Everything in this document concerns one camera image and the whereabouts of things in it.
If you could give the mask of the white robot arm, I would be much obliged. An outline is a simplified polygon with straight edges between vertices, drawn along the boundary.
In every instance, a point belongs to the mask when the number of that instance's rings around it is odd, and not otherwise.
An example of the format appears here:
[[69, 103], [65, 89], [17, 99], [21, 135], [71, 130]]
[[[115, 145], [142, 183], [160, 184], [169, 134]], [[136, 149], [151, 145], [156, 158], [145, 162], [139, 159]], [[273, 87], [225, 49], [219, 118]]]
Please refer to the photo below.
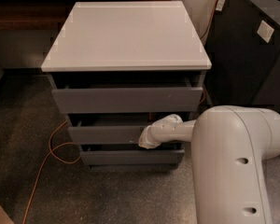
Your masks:
[[262, 162], [280, 155], [280, 114], [220, 105], [196, 120], [172, 114], [148, 125], [138, 146], [191, 144], [197, 224], [273, 224]]

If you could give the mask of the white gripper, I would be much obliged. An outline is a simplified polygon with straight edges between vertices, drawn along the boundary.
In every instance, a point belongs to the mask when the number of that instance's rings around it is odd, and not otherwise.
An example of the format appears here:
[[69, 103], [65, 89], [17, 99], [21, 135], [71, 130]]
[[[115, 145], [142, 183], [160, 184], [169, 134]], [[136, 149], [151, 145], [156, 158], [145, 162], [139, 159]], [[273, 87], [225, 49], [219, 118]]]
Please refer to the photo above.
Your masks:
[[152, 149], [159, 147], [161, 142], [155, 140], [155, 138], [151, 135], [150, 126], [147, 126], [141, 133], [138, 139], [138, 146], [146, 149]]

